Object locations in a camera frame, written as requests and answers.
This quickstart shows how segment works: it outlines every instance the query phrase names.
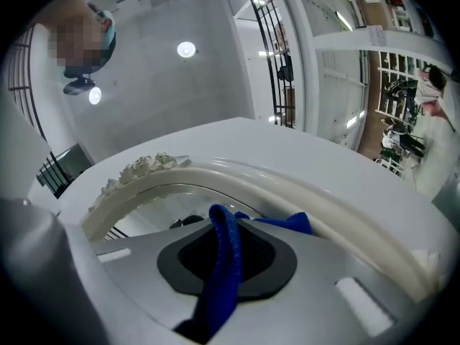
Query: person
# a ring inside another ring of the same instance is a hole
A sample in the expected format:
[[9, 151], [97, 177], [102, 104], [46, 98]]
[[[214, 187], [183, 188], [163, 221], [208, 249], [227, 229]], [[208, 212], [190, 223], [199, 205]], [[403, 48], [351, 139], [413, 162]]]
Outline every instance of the person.
[[439, 90], [438, 105], [442, 109], [442, 117], [447, 120], [455, 132], [460, 118], [460, 83], [456, 71], [454, 73], [450, 78], [447, 78], [438, 67], [432, 66], [428, 73], [428, 79]]
[[390, 117], [381, 118], [380, 121], [387, 126], [387, 129], [393, 130], [395, 133], [398, 134], [406, 134], [409, 133], [409, 129], [405, 126], [402, 122], [395, 120]]
[[101, 69], [110, 60], [116, 44], [111, 12], [85, 0], [53, 0], [41, 9], [31, 24], [40, 23], [50, 32], [50, 48], [65, 76], [77, 78]]
[[384, 132], [382, 146], [393, 149], [401, 147], [419, 158], [423, 158], [423, 151], [425, 151], [425, 146], [409, 134], [396, 134], [391, 130]]
[[386, 161], [388, 161], [389, 159], [393, 159], [396, 162], [401, 161], [401, 156], [399, 156], [393, 148], [385, 148], [383, 147], [382, 143], [380, 143], [380, 147], [382, 148], [382, 150], [380, 151], [380, 158]]
[[416, 87], [417, 87], [416, 80], [397, 79], [389, 83], [385, 87], [384, 94], [385, 94], [385, 97], [388, 99], [404, 98], [404, 97], [413, 98], [415, 95]]
[[430, 116], [445, 119], [450, 125], [453, 132], [455, 128], [447, 117], [446, 112], [442, 109], [439, 98], [443, 95], [443, 89], [446, 86], [446, 79], [438, 67], [432, 65], [428, 73], [419, 72], [419, 81], [414, 101]]

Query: blue cloth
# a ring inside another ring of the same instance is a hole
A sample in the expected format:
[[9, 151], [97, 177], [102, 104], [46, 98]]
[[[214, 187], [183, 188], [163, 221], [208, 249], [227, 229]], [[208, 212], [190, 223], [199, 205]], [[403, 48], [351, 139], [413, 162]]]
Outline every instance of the blue cloth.
[[[242, 212], [236, 212], [237, 219], [250, 219], [250, 217]], [[305, 212], [299, 212], [292, 215], [286, 221], [272, 220], [270, 218], [256, 218], [254, 221], [264, 222], [266, 224], [284, 227], [285, 229], [297, 231], [299, 233], [311, 235], [311, 225]]]
[[[221, 205], [210, 208], [209, 218], [218, 242], [214, 271], [204, 285], [193, 318], [176, 328], [179, 333], [201, 344], [216, 334], [236, 308], [238, 286], [242, 281], [242, 243], [236, 219], [249, 219], [241, 212], [233, 215]], [[266, 218], [255, 221], [311, 234], [310, 222], [304, 212], [296, 213], [286, 221]]]

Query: ceiling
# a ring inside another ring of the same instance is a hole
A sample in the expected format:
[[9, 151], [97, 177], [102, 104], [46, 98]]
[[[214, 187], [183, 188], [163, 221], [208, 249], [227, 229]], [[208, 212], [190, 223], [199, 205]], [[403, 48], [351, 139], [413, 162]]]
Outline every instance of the ceiling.
[[[102, 90], [63, 96], [79, 143], [94, 162], [147, 140], [243, 116], [254, 117], [242, 56], [222, 0], [91, 0], [110, 9], [117, 46], [91, 77]], [[177, 54], [191, 41], [197, 54]]]

